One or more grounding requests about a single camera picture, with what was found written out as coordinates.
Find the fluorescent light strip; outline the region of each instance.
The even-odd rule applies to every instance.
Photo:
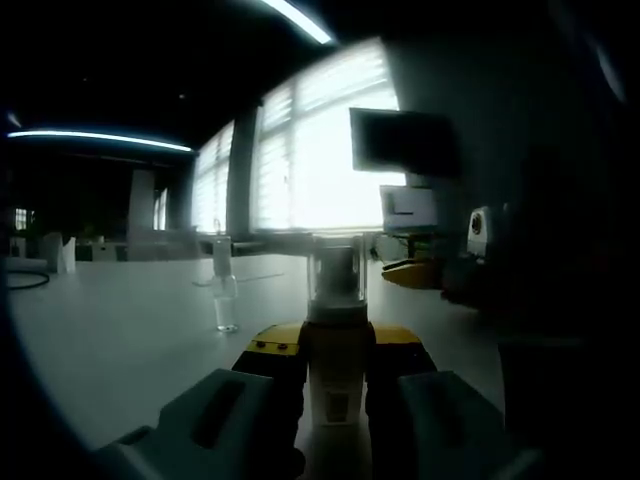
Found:
[[[308,17],[304,16],[300,10],[293,7],[284,0],[262,0],[274,10],[287,17],[301,29],[311,35],[318,43],[325,44],[331,41],[331,37],[319,26],[313,23]]]
[[[118,142],[140,143],[142,145],[151,145],[153,147],[170,148],[172,150],[180,150],[182,152],[191,152],[189,147],[182,145],[173,145],[171,143],[154,142],[153,140],[144,140],[142,138],[121,137],[120,135],[106,135],[104,133],[87,133],[87,132],[63,132],[59,130],[31,130],[27,132],[12,132],[7,134],[9,138],[15,137],[80,137],[80,138],[98,138],[100,140],[115,140]]]

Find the black cable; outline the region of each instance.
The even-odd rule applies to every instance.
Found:
[[[40,280],[39,282],[30,283],[28,285],[17,285],[15,287],[9,285],[9,290],[28,290],[30,288],[38,288],[42,285],[46,285],[47,283],[49,283],[49,280],[51,280],[49,274],[44,272],[34,272],[32,270],[7,270],[7,277],[12,273],[17,273],[19,275],[35,275],[36,277],[41,277],[42,280]]]

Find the table surface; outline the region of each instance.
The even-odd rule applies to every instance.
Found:
[[[163,405],[216,368],[230,368],[251,338],[307,312],[306,259],[233,259],[240,330],[215,328],[211,259],[78,262],[44,287],[11,292],[13,319],[32,366],[55,405],[88,448],[141,426],[157,425]],[[401,324],[420,337],[439,370],[453,370],[503,410],[495,339],[476,314],[386,282],[369,264],[372,322]],[[306,395],[297,444],[311,431]]]

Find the white table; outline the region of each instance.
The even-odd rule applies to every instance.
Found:
[[[230,368],[251,338],[307,311],[306,260],[284,255],[233,259],[241,330],[215,329],[211,259],[78,262],[75,274],[11,294],[14,321],[46,390],[89,448],[141,425],[212,370]],[[282,274],[270,278],[242,280]],[[437,367],[453,370],[503,409],[495,339],[479,333],[475,313],[437,291],[398,287],[371,264],[369,317],[411,328]],[[299,443],[310,431],[301,421]]]

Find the window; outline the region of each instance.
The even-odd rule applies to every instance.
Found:
[[[227,179],[233,122],[202,147],[193,178],[191,224],[198,231],[227,229]]]
[[[166,230],[167,226],[167,189],[156,198],[153,206],[153,229]]]
[[[254,229],[357,229],[382,225],[380,185],[398,173],[352,167],[349,108],[397,110],[382,44],[334,55],[264,99],[252,181]]]
[[[16,208],[15,227],[16,230],[27,229],[27,211],[24,208]]]

